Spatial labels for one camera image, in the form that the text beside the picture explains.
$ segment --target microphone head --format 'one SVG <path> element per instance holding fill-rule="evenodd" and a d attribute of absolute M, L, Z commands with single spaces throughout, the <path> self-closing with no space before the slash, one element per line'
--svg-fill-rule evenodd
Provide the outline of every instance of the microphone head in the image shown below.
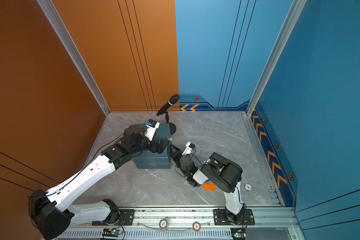
<path fill-rule="evenodd" d="M 170 104 L 173 105 L 173 104 L 177 103 L 177 101 L 179 101 L 179 99 L 180 99 L 180 96 L 178 94 L 175 94 L 169 99 L 169 102 L 170 102 Z"/>

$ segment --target microphone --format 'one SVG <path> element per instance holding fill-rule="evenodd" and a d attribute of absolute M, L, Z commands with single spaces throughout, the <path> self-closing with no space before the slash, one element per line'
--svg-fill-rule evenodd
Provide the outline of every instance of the microphone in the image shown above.
<path fill-rule="evenodd" d="M 180 99 L 180 96 L 178 94 L 173 95 L 169 101 L 167 103 L 164 104 L 164 106 L 162 106 L 158 111 L 157 111 L 157 116 L 164 114 L 168 108 L 170 108 L 170 106 L 172 106 L 173 104 L 177 103 L 177 101 Z"/>

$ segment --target blue wall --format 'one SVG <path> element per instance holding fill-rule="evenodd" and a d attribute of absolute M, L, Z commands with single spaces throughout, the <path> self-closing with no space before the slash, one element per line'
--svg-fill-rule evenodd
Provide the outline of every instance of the blue wall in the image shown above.
<path fill-rule="evenodd" d="M 248 101 L 291 3 L 176 0 L 180 94 L 202 96 L 215 108 Z"/>
<path fill-rule="evenodd" d="M 360 220 L 341 223 L 360 219 L 360 0 L 307 1 L 260 104 L 297 175 L 307 239 L 360 237 Z"/>

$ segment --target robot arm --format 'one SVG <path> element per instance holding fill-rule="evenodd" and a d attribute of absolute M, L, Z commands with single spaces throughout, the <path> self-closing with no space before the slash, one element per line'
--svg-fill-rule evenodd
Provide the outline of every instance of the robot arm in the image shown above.
<path fill-rule="evenodd" d="M 152 140 L 159 123 L 149 120 L 143 128 L 131 125 L 123 137 L 102 151 L 88 166 L 47 192 L 35 191 L 29 198 L 29 215 L 45 239 L 60 235 L 69 226 L 91 221 L 115 223 L 119 209 L 110 199 L 96 204 L 72 205 L 97 181 L 144 151 L 162 153 L 169 140 Z"/>
<path fill-rule="evenodd" d="M 240 199 L 243 170 L 238 164 L 216 152 L 200 168 L 197 168 L 190 156 L 192 150 L 196 149 L 195 145 L 190 142 L 187 143 L 183 153 L 177 147 L 170 145 L 170 155 L 187 177 L 187 181 L 193 187 L 199 187 L 205 181 L 211 180 L 224 192 L 228 219 L 234 224 L 240 223 L 244 214 L 244 202 Z"/>

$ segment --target dark gray box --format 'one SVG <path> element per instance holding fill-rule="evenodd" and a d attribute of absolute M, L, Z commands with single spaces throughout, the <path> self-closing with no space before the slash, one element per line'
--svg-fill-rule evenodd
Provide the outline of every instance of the dark gray box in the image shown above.
<path fill-rule="evenodd" d="M 168 123 L 160 123 L 158 129 L 156 129 L 155 139 L 168 139 L 171 137 L 171 133 L 169 131 Z M 136 167 L 138 169 L 170 169 L 171 168 L 171 157 L 169 156 L 169 145 L 164 150 L 163 153 L 153 153 L 151 151 L 144 151 L 141 155 L 134 157 L 132 160 L 134 161 Z"/>

